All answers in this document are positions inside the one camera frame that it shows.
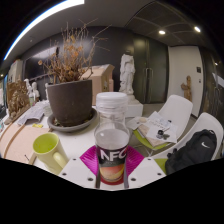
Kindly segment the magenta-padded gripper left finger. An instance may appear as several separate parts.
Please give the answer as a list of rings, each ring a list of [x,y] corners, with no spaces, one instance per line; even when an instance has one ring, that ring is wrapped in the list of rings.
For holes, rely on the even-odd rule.
[[[59,176],[81,187],[94,189],[98,176],[96,147],[90,147],[80,157],[72,157]]]

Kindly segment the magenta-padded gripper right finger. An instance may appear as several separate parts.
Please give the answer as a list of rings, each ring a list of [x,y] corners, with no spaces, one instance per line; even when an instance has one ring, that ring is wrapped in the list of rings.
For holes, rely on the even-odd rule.
[[[124,188],[134,189],[165,177],[165,173],[152,157],[144,157],[136,149],[128,147],[125,161]]]

